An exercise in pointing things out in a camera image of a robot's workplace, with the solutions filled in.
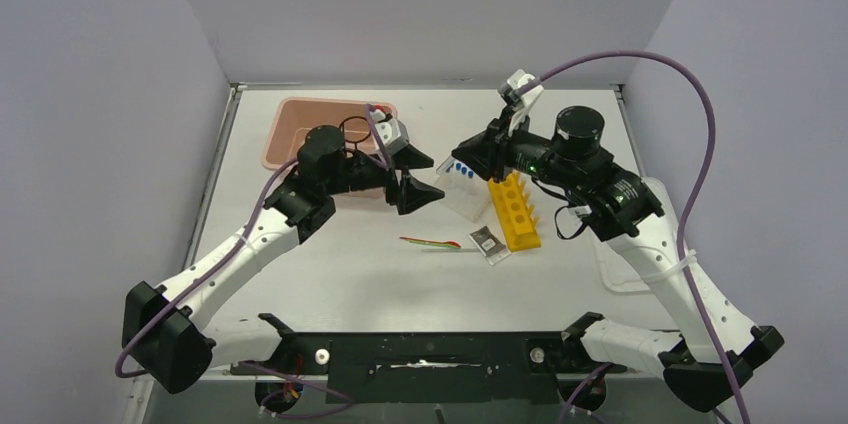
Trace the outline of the red green stirring sticks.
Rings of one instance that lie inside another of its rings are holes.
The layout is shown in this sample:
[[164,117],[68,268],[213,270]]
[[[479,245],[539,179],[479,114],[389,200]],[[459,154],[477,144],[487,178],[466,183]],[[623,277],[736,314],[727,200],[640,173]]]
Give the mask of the red green stirring sticks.
[[450,240],[438,241],[438,240],[428,240],[428,239],[421,239],[421,238],[414,238],[414,237],[407,237],[407,236],[401,236],[400,240],[407,242],[407,243],[410,243],[410,244],[414,244],[414,245],[429,246],[429,247],[435,247],[435,248],[441,248],[441,249],[461,249],[462,248],[462,246],[458,242],[450,241]]

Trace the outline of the black wire ring stand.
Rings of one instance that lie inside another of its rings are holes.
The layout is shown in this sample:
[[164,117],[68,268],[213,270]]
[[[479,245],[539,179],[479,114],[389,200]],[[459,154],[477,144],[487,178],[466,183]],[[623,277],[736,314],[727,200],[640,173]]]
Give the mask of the black wire ring stand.
[[342,131],[345,143],[357,148],[371,138],[371,130],[364,116],[350,116],[343,119],[338,128]]

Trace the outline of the small dark sample bag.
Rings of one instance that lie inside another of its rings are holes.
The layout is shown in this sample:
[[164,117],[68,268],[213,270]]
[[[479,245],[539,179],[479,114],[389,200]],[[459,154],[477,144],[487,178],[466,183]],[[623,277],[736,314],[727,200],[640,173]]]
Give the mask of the small dark sample bag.
[[483,226],[471,232],[469,238],[491,266],[497,265],[511,255],[509,248],[495,236],[488,226]]

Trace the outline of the clear glass stirring rod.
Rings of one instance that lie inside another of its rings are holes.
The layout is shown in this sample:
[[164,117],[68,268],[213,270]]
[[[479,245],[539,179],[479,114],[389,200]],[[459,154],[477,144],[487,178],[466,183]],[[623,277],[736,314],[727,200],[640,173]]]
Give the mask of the clear glass stirring rod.
[[439,247],[428,247],[421,250],[422,253],[448,253],[448,254],[459,254],[459,253],[473,253],[479,254],[479,251],[476,249],[470,248],[439,248]]

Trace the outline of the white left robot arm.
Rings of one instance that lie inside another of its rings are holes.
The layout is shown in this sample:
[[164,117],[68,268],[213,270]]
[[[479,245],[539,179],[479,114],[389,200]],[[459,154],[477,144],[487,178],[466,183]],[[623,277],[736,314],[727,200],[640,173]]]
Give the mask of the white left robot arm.
[[211,367],[268,359],[287,334],[273,315],[249,317],[233,331],[215,331],[209,324],[244,285],[335,214],[335,196],[381,189],[400,215],[443,198],[443,191],[412,176],[412,170],[431,168],[434,161],[410,143],[403,126],[383,123],[372,134],[382,161],[348,148],[337,126],[311,129],[296,157],[266,182],[236,233],[162,283],[135,285],[125,299],[116,375],[129,377],[123,366],[133,359],[141,374],[175,394]]

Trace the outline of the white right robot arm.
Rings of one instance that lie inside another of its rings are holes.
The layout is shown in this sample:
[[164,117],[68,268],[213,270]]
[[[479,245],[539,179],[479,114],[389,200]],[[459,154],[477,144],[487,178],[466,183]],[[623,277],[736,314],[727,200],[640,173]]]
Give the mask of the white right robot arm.
[[557,187],[583,228],[638,274],[674,322],[671,331],[623,325],[589,312],[565,329],[562,355],[572,369],[625,366],[664,381],[688,407],[709,412],[731,398],[783,345],[771,326],[741,313],[698,264],[677,250],[676,220],[637,174],[603,148],[602,115],[585,106],[562,110],[545,138],[503,113],[462,141],[452,156],[486,180],[511,171]]

